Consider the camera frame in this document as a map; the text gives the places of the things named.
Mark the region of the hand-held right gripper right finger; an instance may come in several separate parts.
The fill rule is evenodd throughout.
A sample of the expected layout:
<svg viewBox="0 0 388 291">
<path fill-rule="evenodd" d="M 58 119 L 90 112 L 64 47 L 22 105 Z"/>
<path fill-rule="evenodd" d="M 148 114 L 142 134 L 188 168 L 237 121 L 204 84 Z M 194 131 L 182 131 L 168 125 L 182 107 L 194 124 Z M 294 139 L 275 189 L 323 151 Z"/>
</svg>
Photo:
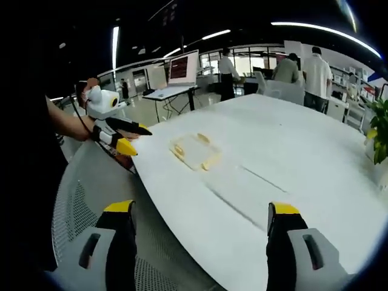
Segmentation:
<svg viewBox="0 0 388 291">
<path fill-rule="evenodd" d="M 343 290 L 354 277 L 337 248 L 290 204 L 269 204 L 267 236 L 267 290 Z"/>
</svg>

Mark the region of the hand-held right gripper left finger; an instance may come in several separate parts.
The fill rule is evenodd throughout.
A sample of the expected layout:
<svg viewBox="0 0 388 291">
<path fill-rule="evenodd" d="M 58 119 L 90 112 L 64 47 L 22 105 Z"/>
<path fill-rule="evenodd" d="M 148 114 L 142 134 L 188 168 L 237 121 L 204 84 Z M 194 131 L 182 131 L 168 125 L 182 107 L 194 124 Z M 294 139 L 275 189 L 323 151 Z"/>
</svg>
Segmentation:
<svg viewBox="0 0 388 291">
<path fill-rule="evenodd" d="M 64 290 L 135 290 L 134 200 L 107 206 L 94 227 L 85 229 L 62 257 Z"/>
</svg>

